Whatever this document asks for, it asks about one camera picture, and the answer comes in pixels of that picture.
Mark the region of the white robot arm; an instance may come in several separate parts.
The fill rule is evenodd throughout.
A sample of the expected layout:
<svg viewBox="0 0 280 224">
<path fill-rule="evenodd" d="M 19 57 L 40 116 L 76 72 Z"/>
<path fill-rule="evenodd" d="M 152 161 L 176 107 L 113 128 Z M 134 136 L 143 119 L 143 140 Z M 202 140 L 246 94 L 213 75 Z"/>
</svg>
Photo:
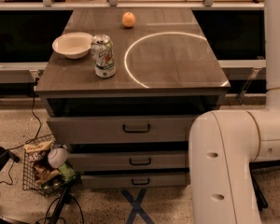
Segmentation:
<svg viewBox="0 0 280 224">
<path fill-rule="evenodd" d="M 264 0 L 266 107 L 200 115 L 189 133 L 194 224 L 261 224 L 249 164 L 280 160 L 280 0 Z"/>
</svg>

